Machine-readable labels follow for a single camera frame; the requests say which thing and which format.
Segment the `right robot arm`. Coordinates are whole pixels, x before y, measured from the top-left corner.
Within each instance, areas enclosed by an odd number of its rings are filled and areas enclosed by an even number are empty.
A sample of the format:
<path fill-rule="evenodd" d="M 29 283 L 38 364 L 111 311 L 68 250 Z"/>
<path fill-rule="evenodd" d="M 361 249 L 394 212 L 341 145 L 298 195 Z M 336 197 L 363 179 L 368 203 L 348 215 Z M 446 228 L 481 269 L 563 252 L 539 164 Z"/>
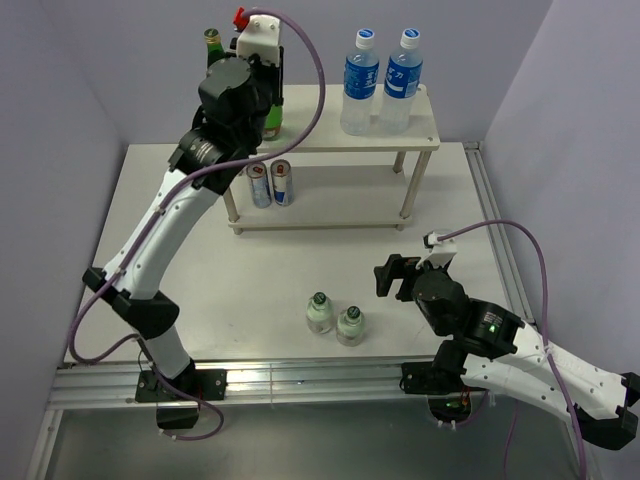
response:
<path fill-rule="evenodd" d="M 446 269 L 417 257 L 391 255 L 374 269 L 376 294 L 413 302 L 442 338 L 433 360 L 402 364 L 407 394 L 447 395 L 490 390 L 576 422 L 583 440 L 620 450 L 636 436 L 639 377 L 598 368 L 552 343 L 503 307 L 468 296 Z"/>

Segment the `green glass bottle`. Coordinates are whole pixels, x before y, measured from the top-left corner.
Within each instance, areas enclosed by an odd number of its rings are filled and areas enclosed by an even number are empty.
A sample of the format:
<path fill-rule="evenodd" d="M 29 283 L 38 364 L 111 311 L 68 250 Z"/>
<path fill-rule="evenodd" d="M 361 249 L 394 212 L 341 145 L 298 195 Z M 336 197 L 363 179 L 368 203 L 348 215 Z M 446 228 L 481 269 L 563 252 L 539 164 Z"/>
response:
<path fill-rule="evenodd" d="M 283 105 L 272 105 L 266 117 L 262 139 L 264 141 L 275 140 L 281 131 L 283 122 Z"/>
<path fill-rule="evenodd" d="M 208 28 L 204 31 L 204 40 L 207 47 L 206 69 L 209 69 L 215 62 L 226 57 L 222 46 L 221 36 L 217 29 Z"/>

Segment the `green glass bottle front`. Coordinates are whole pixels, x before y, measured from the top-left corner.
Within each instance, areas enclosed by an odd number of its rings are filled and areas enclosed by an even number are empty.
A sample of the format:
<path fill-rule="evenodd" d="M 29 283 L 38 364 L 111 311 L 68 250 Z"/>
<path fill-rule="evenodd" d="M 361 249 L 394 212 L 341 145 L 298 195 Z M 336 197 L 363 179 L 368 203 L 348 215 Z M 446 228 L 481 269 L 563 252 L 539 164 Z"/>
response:
<path fill-rule="evenodd" d="M 209 69 L 215 62 L 226 57 L 222 46 L 221 36 L 217 29 L 208 28 L 204 31 L 204 40 L 207 47 L 206 69 Z"/>

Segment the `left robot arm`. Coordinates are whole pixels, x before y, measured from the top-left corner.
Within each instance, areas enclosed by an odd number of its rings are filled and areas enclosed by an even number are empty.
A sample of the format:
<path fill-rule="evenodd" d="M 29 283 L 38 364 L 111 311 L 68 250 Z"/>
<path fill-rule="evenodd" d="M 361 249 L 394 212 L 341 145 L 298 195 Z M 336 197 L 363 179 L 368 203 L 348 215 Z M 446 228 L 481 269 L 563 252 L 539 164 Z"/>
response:
<path fill-rule="evenodd" d="M 198 87 L 201 104 L 180 139 L 152 205 L 123 249 L 105 267 L 89 268 L 83 280 L 142 339 L 160 372 L 159 388 L 183 399 L 199 386 L 195 363 L 175 322 L 178 306 L 160 283 L 173 257 L 202 215 L 229 189 L 239 166 L 199 178 L 194 172 L 256 153 L 282 72 L 257 53 L 218 54 Z"/>

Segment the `Pocari Sweat bottle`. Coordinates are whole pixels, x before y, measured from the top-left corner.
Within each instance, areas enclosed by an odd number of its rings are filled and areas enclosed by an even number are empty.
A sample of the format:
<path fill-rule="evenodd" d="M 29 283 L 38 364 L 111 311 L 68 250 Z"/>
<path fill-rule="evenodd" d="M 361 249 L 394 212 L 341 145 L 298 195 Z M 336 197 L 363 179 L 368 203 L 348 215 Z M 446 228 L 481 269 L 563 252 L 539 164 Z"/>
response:
<path fill-rule="evenodd" d="M 409 126 L 410 112 L 423 67 L 420 38 L 417 29 L 405 29 L 399 46 L 389 56 L 379 114 L 379 123 L 386 134 L 399 135 Z"/>
<path fill-rule="evenodd" d="M 364 135 L 371 124 L 373 95 L 379 72 L 379 56 L 374 44 L 374 31 L 359 29 L 355 46 L 345 57 L 340 125 L 348 135 Z"/>

